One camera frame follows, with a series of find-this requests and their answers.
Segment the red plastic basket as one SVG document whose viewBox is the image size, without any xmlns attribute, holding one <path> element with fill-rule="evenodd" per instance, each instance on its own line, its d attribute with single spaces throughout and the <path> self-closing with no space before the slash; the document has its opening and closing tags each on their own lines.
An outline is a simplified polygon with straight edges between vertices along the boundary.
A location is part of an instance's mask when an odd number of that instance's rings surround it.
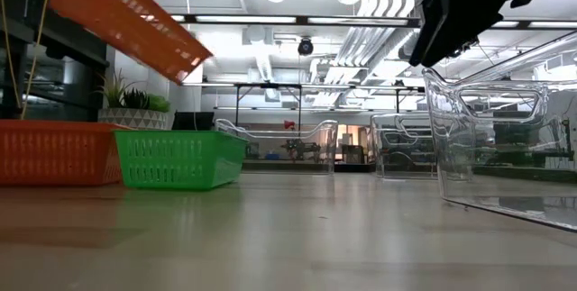
<svg viewBox="0 0 577 291">
<path fill-rule="evenodd" d="M 0 186 L 102 186 L 122 181 L 114 138 L 125 126 L 0 120 Z"/>
<path fill-rule="evenodd" d="M 49 5 L 59 16 L 179 85 L 212 57 L 154 0 L 49 0 Z"/>
</svg>

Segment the clear plastic bin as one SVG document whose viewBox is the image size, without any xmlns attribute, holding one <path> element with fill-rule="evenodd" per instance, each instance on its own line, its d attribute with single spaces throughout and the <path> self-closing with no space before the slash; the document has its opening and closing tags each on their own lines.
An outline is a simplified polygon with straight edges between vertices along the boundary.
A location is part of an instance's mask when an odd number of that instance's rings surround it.
<svg viewBox="0 0 577 291">
<path fill-rule="evenodd" d="M 218 131 L 231 133 L 248 141 L 245 148 L 244 161 L 292 161 L 326 164 L 333 169 L 335 163 L 338 122 L 335 120 L 325 120 L 314 127 L 302 128 L 302 142 L 292 142 L 291 147 L 286 149 L 280 147 L 285 143 L 282 138 L 298 136 L 298 126 L 291 131 L 283 128 L 273 130 L 268 124 L 263 125 L 259 130 L 253 128 L 234 127 L 234 124 L 226 119 L 217 119 L 215 128 Z M 281 139 L 259 139 L 261 136 L 280 137 Z M 317 174 L 320 173 L 289 173 L 289 174 Z"/>
<path fill-rule="evenodd" d="M 577 232 L 577 31 L 456 82 L 423 75 L 441 197 Z"/>
<path fill-rule="evenodd" d="M 374 114 L 370 125 L 378 176 L 436 179 L 435 148 L 427 112 Z"/>
</svg>

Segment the green plastic basket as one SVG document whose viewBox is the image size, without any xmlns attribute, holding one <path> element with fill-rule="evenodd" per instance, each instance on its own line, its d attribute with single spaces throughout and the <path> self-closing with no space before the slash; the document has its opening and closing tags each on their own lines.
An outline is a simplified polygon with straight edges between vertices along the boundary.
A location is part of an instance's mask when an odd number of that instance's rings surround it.
<svg viewBox="0 0 577 291">
<path fill-rule="evenodd" d="M 207 191 L 240 176 L 246 139 L 219 131 L 116 131 L 124 184 Z"/>
</svg>

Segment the dark glass cabinet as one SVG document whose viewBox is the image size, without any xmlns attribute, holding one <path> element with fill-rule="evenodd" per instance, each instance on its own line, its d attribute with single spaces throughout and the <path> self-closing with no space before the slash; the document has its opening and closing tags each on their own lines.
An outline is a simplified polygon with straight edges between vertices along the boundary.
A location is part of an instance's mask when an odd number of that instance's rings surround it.
<svg viewBox="0 0 577 291">
<path fill-rule="evenodd" d="M 0 0 L 0 119 L 95 121 L 106 53 L 48 0 Z"/>
</svg>

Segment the black overhead beam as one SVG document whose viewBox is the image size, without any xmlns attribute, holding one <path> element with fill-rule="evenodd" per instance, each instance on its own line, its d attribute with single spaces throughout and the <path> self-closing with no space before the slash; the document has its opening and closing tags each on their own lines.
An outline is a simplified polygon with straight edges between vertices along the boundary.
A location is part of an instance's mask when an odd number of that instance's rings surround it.
<svg viewBox="0 0 577 291">
<path fill-rule="evenodd" d="M 211 25 L 294 25 L 332 27 L 390 27 L 420 28 L 424 22 L 407 17 L 362 16 L 311 16 L 311 15 L 256 15 L 256 14 L 172 14 L 172 19 L 182 24 Z M 490 27 L 492 30 L 519 31 L 569 31 L 577 30 L 577 21 L 504 20 Z"/>
</svg>

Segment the potted green succulent plant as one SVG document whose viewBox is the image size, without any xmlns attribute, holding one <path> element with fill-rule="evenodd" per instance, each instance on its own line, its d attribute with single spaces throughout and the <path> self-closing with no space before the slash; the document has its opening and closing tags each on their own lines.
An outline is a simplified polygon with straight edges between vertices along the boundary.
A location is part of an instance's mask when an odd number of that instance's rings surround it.
<svg viewBox="0 0 577 291">
<path fill-rule="evenodd" d="M 161 95 L 148 93 L 126 82 L 122 71 L 110 78 L 102 76 L 103 85 L 97 93 L 103 96 L 105 106 L 98 111 L 100 123 L 118 124 L 135 130 L 166 130 L 170 102 Z"/>
</svg>

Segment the black rectangular panel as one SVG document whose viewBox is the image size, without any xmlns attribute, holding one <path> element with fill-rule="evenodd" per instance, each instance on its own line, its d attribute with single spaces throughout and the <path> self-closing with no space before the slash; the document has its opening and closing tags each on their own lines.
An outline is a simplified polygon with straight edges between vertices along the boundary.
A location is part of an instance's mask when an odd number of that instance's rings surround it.
<svg viewBox="0 0 577 291">
<path fill-rule="evenodd" d="M 172 131 L 211 131 L 214 112 L 175 112 Z"/>
</svg>

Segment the black table frame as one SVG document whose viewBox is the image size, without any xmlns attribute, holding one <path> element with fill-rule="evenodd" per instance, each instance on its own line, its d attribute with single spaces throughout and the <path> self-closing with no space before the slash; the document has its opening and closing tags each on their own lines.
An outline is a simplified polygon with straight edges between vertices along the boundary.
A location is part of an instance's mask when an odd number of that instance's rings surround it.
<svg viewBox="0 0 577 291">
<path fill-rule="evenodd" d="M 330 169 L 326 164 L 292 161 L 257 161 L 246 160 L 243 171 L 281 171 L 288 173 L 376 173 L 382 176 L 380 168 L 375 163 L 347 164 L 337 163 Z M 391 177 L 412 177 L 416 179 L 435 179 L 436 168 L 431 166 L 416 166 L 411 170 L 387 167 L 384 170 Z M 505 177 L 525 179 L 540 182 L 577 183 L 577 171 L 549 168 L 512 168 L 512 167 L 474 167 L 472 173 L 478 176 Z"/>
</svg>

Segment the black frame background table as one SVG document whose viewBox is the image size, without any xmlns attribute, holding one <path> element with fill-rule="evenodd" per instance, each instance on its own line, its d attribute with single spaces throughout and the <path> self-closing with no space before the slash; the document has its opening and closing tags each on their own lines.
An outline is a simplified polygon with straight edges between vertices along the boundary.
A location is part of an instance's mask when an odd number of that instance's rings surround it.
<svg viewBox="0 0 577 291">
<path fill-rule="evenodd" d="M 287 84 L 287 83 L 272 83 L 269 80 L 262 82 L 262 83 L 235 83 L 234 87 L 236 89 L 236 98 L 235 98 L 235 121 L 234 121 L 234 127 L 236 127 L 237 129 L 240 128 L 240 126 L 238 125 L 239 122 L 239 111 L 240 111 L 240 101 L 243 99 L 244 95 L 241 96 L 241 88 L 242 87 L 249 87 L 249 90 L 246 92 L 247 94 L 255 87 L 258 87 L 260 89 L 275 89 L 280 91 L 281 88 L 286 89 L 289 93 L 291 93 L 293 95 L 293 97 L 295 97 L 295 99 L 298 102 L 298 136 L 297 138 L 295 137 L 285 137 L 282 138 L 285 143 L 283 145 L 281 145 L 280 147 L 286 149 L 287 147 L 291 147 L 292 146 L 292 142 L 302 142 L 301 140 L 301 117 L 302 117 L 302 99 L 303 99 L 303 86 L 301 84 Z M 298 90 L 298 96 L 296 96 L 294 94 L 294 92 L 291 90 L 291 88 L 297 89 Z M 281 139 L 280 137 L 272 137 L 272 136 L 261 136 L 259 139 Z"/>
</svg>

